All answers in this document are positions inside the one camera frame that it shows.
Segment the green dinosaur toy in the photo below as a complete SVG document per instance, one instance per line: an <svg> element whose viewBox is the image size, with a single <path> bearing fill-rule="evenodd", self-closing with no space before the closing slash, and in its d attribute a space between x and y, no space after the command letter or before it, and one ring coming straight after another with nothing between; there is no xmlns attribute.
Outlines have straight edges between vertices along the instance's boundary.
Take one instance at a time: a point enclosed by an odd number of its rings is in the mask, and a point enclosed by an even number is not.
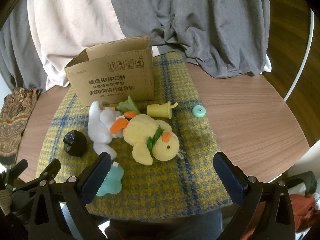
<svg viewBox="0 0 320 240"><path fill-rule="evenodd" d="M136 112L136 113L140 114L140 110L138 109L135 102L132 100L131 96L128 96L125 101L121 101L116 106L116 110L123 113L123 114L126 112Z"/></svg>

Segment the teal ring toy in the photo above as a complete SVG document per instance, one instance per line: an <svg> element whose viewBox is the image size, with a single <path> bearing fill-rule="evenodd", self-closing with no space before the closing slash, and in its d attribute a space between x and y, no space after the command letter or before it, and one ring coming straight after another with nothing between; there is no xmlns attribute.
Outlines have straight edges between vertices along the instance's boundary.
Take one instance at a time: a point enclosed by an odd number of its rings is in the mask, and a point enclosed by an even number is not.
<svg viewBox="0 0 320 240"><path fill-rule="evenodd" d="M202 105L196 105L192 109L192 114L196 118L202 118L206 115L206 109Z"/></svg>

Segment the yellow toy cup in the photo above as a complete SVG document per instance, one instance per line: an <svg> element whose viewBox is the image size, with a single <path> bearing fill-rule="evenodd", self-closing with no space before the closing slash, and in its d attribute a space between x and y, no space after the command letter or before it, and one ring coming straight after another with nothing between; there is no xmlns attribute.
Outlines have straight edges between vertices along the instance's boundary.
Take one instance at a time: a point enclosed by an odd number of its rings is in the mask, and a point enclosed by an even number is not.
<svg viewBox="0 0 320 240"><path fill-rule="evenodd" d="M178 102L171 103L170 101L166 103L158 103L147 105L146 114L153 118L172 118L172 110L178 106Z"/></svg>

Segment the red orange cloth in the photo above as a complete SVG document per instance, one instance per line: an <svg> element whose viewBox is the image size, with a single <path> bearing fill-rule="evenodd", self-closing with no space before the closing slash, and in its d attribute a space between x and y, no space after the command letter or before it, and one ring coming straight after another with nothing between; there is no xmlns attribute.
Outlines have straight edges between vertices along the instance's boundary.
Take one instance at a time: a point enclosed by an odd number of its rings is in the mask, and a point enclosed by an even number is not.
<svg viewBox="0 0 320 240"><path fill-rule="evenodd" d="M313 195L291 194L290 200L296 233L303 232L319 222L319 208Z"/></svg>

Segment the brown paisley cloth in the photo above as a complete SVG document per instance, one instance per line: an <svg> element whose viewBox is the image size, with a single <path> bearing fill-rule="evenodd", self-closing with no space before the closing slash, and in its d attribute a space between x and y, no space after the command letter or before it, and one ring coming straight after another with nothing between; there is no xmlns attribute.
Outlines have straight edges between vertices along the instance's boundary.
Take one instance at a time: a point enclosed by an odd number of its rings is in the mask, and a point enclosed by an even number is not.
<svg viewBox="0 0 320 240"><path fill-rule="evenodd" d="M16 163L23 132L40 94L39 89L20 87L4 98L1 110L1 164L6 168Z"/></svg>

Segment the teal flower plush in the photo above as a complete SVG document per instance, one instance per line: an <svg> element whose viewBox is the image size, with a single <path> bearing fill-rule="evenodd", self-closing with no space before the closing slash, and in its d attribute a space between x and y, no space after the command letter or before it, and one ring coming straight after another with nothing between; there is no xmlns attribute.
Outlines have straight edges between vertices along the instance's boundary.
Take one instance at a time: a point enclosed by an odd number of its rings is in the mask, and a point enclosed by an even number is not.
<svg viewBox="0 0 320 240"><path fill-rule="evenodd" d="M123 168L114 161L96 196L102 197L106 194L118 194L122 190L121 180L123 175Z"/></svg>

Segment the brown cardboard box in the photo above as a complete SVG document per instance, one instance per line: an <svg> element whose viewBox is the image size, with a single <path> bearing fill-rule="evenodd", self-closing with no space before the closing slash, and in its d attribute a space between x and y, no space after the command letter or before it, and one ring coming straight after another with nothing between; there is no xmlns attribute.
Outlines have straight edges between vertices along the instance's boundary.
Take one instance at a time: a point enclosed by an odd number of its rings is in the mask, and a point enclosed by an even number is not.
<svg viewBox="0 0 320 240"><path fill-rule="evenodd" d="M137 36L84 49L65 66L83 106L154 98L151 38Z"/></svg>

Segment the white bunny plush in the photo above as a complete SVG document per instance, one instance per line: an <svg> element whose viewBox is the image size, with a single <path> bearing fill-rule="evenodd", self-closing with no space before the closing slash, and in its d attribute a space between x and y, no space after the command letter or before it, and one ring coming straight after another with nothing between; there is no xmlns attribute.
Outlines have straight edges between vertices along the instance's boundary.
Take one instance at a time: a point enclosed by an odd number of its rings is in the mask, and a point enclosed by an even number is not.
<svg viewBox="0 0 320 240"><path fill-rule="evenodd" d="M122 131L112 134L111 126L122 116L122 113L107 107L100 108L100 103L92 102L88 113L88 136L93 142L93 150L97 155L108 153L111 159L117 157L116 151L109 145L113 139L123 138Z"/></svg>

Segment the yellow duck plush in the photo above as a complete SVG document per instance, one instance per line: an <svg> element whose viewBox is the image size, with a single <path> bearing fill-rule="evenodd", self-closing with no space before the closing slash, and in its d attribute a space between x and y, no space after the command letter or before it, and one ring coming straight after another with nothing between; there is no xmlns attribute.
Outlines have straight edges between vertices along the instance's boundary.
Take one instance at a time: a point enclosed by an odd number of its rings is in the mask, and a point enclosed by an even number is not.
<svg viewBox="0 0 320 240"><path fill-rule="evenodd" d="M152 165L154 159L169 161L180 154L180 142L172 127L146 114L126 112L110 132L122 132L124 140L132 146L134 160L143 165Z"/></svg>

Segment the yellow blue plaid mat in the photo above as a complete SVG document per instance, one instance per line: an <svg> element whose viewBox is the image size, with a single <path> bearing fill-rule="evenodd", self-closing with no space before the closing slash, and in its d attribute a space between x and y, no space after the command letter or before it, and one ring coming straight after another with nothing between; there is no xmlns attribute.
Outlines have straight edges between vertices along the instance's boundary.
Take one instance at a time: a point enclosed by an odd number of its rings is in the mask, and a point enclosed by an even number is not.
<svg viewBox="0 0 320 240"><path fill-rule="evenodd" d="M132 146L124 139L113 139L111 147L117 152L116 162L124 169L122 190L118 194L95 197L86 205L89 213L124 220L163 220L188 217L210 212L232 201L213 168L213 157L219 151L216 137L207 117L196 118L191 109L202 105L200 96L182 56L176 52L153 58L155 101L178 102L168 122L180 141L182 157L167 162L153 158L150 166L134 161ZM39 176L54 159L61 169L57 183L78 176L98 157L86 133L89 107L84 107L71 86L57 109L44 139L37 166ZM145 110L146 101L136 103ZM64 151L63 137L71 130L87 137L87 152L81 157Z"/></svg>

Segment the grey curtain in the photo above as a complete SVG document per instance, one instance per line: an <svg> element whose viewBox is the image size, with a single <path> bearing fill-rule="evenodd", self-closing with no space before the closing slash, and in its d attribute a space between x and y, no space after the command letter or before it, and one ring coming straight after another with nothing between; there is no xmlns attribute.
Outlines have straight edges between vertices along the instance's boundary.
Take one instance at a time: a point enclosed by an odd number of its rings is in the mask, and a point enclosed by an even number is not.
<svg viewBox="0 0 320 240"><path fill-rule="evenodd" d="M159 35L150 36L154 55L180 50L215 78L271 71L269 0L152 0L152 5L161 25ZM27 0L16 3L1 28L1 77L10 89L47 91Z"/></svg>

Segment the black round pouch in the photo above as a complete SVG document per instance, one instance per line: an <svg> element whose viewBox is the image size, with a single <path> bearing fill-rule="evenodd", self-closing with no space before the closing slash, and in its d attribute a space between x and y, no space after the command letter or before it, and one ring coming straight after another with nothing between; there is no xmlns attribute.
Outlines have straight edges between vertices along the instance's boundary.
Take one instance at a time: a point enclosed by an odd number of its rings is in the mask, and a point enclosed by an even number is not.
<svg viewBox="0 0 320 240"><path fill-rule="evenodd" d="M87 139L77 130L69 131L63 138L65 152L74 157L82 157L87 151Z"/></svg>

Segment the pale pink curtain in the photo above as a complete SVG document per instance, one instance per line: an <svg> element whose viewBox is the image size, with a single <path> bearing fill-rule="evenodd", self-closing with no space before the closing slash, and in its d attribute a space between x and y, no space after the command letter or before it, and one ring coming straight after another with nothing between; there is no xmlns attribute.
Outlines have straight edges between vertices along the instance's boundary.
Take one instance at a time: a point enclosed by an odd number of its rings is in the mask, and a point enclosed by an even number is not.
<svg viewBox="0 0 320 240"><path fill-rule="evenodd" d="M27 0L27 9L46 90L69 84L64 67L83 49L161 30L152 0Z"/></svg>

